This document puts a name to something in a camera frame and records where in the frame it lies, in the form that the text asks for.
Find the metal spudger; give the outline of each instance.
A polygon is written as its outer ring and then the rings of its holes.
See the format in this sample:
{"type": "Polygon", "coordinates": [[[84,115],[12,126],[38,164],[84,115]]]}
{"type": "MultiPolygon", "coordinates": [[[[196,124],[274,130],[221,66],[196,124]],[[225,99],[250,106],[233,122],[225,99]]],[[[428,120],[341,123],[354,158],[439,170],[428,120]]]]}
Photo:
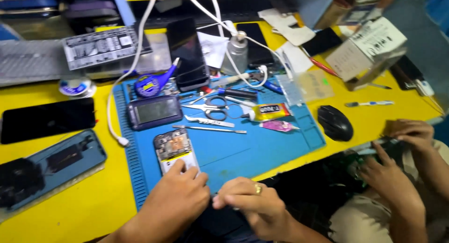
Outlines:
{"type": "Polygon", "coordinates": [[[196,127],[196,126],[185,126],[185,125],[172,125],[173,128],[188,128],[188,129],[197,129],[197,130],[206,130],[206,131],[224,131],[224,132],[235,132],[246,134],[246,131],[235,131],[229,129],[217,129],[217,128],[206,128],[206,127],[196,127]]]}

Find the human hand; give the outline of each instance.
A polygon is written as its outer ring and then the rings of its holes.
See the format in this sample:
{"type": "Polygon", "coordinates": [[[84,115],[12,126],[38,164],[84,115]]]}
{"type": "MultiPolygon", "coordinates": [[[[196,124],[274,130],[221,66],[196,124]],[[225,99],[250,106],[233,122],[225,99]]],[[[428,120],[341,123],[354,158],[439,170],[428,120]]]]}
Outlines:
{"type": "Polygon", "coordinates": [[[133,239],[142,242],[173,242],[206,209],[210,190],[208,176],[178,159],[151,190],[145,203],[129,222],[133,239]]]}
{"type": "Polygon", "coordinates": [[[359,170],[360,177],[388,202],[392,210],[411,218],[425,214],[423,201],[412,182],[378,143],[372,145],[383,165],[368,157],[359,170]]]}
{"type": "Polygon", "coordinates": [[[420,152],[431,149],[434,135],[433,126],[424,121],[398,119],[391,126],[389,136],[410,143],[420,152]]]}
{"type": "Polygon", "coordinates": [[[294,241],[292,231],[299,223],[285,209],[275,189],[238,177],[226,182],[213,199],[215,209],[226,205],[240,209],[259,239],[294,241]],[[256,184],[261,187],[259,194],[256,184]]]}

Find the computer mouse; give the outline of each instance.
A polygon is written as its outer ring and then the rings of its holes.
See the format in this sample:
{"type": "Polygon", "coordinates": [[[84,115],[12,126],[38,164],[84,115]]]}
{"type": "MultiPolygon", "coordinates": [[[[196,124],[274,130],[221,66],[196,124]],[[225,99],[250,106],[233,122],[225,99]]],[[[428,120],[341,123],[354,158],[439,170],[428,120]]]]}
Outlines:
{"type": "Polygon", "coordinates": [[[323,126],[324,133],[335,141],[350,141],[354,135],[348,118],[330,105],[318,109],[318,122],[323,126]]]}

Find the blue pliers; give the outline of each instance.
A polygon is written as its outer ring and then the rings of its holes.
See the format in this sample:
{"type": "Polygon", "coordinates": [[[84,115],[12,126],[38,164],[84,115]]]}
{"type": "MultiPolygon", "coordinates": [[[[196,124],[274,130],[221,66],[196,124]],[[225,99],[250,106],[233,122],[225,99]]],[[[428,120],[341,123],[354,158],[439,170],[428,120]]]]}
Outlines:
{"type": "MultiPolygon", "coordinates": [[[[257,80],[259,83],[261,83],[264,80],[264,75],[266,75],[265,72],[250,73],[250,79],[257,80]]],[[[279,85],[271,83],[268,80],[262,86],[280,95],[284,94],[279,85]]]]}

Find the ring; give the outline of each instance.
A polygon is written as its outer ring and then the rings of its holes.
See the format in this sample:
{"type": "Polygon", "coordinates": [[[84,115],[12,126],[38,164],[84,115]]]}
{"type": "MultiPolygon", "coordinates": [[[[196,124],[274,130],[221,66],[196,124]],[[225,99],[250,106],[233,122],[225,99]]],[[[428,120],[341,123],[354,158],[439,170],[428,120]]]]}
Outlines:
{"type": "Polygon", "coordinates": [[[261,195],[261,192],[262,192],[262,186],[260,186],[260,185],[257,184],[257,183],[254,183],[254,187],[255,187],[255,193],[256,193],[257,195],[261,195]]]}

